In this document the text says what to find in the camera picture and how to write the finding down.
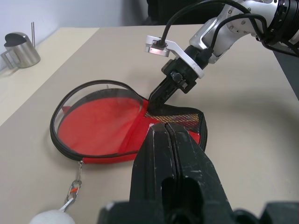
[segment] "black fabric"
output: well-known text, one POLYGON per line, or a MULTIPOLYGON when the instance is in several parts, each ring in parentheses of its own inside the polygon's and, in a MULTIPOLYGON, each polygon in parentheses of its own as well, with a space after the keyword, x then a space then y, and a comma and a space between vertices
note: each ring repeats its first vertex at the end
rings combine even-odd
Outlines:
MULTIPOLYGON (((197 0, 147 0, 148 14, 153 22, 165 25, 176 12, 194 2, 197 0)), ((182 16, 175 24, 203 24, 217 17, 222 9, 221 4, 204 6, 182 16)))

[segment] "white wall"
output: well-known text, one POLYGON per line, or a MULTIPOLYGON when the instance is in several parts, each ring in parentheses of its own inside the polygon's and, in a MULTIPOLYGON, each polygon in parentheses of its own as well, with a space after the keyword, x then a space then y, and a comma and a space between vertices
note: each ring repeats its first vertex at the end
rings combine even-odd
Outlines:
POLYGON ((31 38, 32 21, 39 43, 59 27, 135 26, 146 17, 146 0, 0 0, 0 53, 8 33, 31 38))

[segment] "stainless steel jug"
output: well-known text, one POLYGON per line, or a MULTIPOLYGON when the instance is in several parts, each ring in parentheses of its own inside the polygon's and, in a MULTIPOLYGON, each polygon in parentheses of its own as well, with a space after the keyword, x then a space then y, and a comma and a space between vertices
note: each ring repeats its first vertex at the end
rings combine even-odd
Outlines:
POLYGON ((13 69, 15 66, 18 68, 28 68, 39 63, 41 60, 41 57, 26 34, 21 32, 10 33, 5 36, 5 40, 4 47, 7 51, 2 53, 1 57, 9 69, 13 69), (9 61, 7 54, 10 55, 14 63, 9 61))

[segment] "metal rod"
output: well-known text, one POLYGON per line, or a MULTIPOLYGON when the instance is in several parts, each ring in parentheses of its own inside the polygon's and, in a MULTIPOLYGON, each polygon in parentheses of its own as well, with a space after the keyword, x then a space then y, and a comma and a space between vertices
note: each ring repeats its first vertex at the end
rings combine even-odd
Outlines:
POLYGON ((36 47, 36 35, 34 31, 34 22, 31 23, 31 38, 32 38, 33 46, 36 47))

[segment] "mesh pocket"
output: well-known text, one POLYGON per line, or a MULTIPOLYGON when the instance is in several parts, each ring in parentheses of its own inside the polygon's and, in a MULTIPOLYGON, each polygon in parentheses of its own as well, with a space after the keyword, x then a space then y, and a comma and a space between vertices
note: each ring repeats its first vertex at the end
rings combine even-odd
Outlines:
POLYGON ((191 114, 182 114, 182 115, 168 115, 168 116, 154 116, 149 112, 145 114, 146 118, 153 118, 160 122, 169 122, 176 123, 178 125, 183 125, 187 131, 199 133, 199 114, 191 113, 191 114))

